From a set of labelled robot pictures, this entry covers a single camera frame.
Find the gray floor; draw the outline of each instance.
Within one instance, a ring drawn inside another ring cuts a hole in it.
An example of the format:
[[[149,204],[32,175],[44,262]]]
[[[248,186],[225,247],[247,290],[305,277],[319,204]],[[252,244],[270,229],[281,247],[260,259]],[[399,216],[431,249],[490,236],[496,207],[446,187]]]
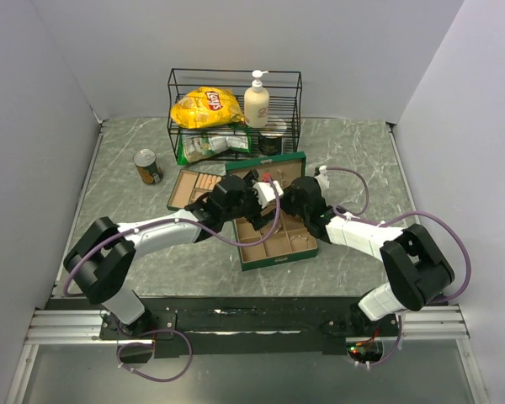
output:
[[[388,362],[355,369],[319,353],[203,355],[173,383],[117,369],[115,346],[42,346],[24,404],[46,403],[472,403],[455,341],[404,342]],[[142,368],[170,377],[185,358]]]
[[[155,186],[139,178],[136,151],[156,151],[165,178]],[[350,167],[364,175],[370,189],[364,217],[390,219],[411,204],[388,127],[381,122],[303,120],[300,150],[306,173],[322,164]],[[223,162],[199,162],[193,170],[223,173]],[[119,119],[105,122],[88,191],[73,242],[100,216],[116,222],[142,221],[168,214],[167,200],[180,170],[166,132],[166,120]],[[358,210],[364,203],[361,182],[333,173],[328,203]],[[222,232],[232,237],[231,224]],[[386,281],[383,264],[346,247],[320,243],[316,258],[248,272],[240,269],[238,251],[216,239],[155,252],[133,263],[127,277],[138,295],[362,295]]]

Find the table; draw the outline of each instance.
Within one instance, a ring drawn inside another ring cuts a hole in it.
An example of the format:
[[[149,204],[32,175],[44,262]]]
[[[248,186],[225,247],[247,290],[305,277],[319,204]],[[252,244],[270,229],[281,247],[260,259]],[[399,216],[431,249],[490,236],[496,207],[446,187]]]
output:
[[[170,213],[166,204],[181,167],[175,162],[166,123],[164,118],[103,123],[71,246],[100,216],[107,215],[114,222],[132,222]],[[154,186],[145,185],[133,165],[134,154],[144,147],[157,153],[164,172],[164,179]],[[385,123],[304,119],[299,150],[307,156],[309,175],[322,164],[350,167],[363,174],[370,189],[369,209],[364,217],[380,221],[412,208]],[[191,168],[223,174],[224,162],[198,162]],[[330,179],[328,203],[342,203],[351,210],[363,205],[363,187],[355,176],[332,173]],[[232,236],[230,223],[225,224],[222,234]],[[237,248],[210,239],[193,247],[171,247],[140,258],[131,266],[127,282],[143,296],[358,296],[386,281],[383,264],[372,257],[322,242],[319,248],[316,258],[242,272]],[[55,297],[61,297],[61,287]]]

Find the metal rack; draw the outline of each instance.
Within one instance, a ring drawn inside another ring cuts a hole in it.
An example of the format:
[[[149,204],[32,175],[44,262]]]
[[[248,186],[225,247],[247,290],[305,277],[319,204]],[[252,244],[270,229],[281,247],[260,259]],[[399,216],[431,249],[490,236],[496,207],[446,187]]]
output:
[[[182,136],[187,133],[197,132],[199,136],[203,130],[190,130],[180,128],[170,117],[170,109],[187,93],[198,87],[216,87],[231,89],[243,110],[243,94],[251,87],[250,70],[220,70],[220,69],[179,69],[173,68],[168,76],[168,120],[167,131],[172,143],[173,153],[178,160],[179,145]],[[282,138],[283,153],[297,152],[301,133],[301,72],[269,71],[263,77],[264,87],[269,91],[269,119],[280,118],[287,124],[286,130],[269,129],[270,132],[279,132]],[[228,133],[235,135],[236,129],[221,126],[217,128],[217,135]],[[257,130],[249,132],[252,141],[250,153],[228,150],[215,155],[211,160],[247,160],[261,155]]]

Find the lay's logo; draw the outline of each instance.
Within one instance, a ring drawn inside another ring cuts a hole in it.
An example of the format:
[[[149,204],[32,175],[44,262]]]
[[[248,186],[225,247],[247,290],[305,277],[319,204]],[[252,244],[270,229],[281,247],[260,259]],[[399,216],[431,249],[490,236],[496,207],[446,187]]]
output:
[[[215,91],[206,91],[205,96],[208,99],[208,106],[212,111],[222,109],[221,99],[219,98],[218,93]]]

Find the yellow chip bag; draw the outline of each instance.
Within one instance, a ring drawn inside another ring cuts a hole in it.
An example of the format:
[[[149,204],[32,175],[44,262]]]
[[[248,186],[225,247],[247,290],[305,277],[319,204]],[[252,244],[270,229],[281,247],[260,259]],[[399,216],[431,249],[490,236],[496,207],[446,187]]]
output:
[[[170,114],[182,128],[201,129],[244,121],[242,109],[231,90],[200,87],[175,104]]]

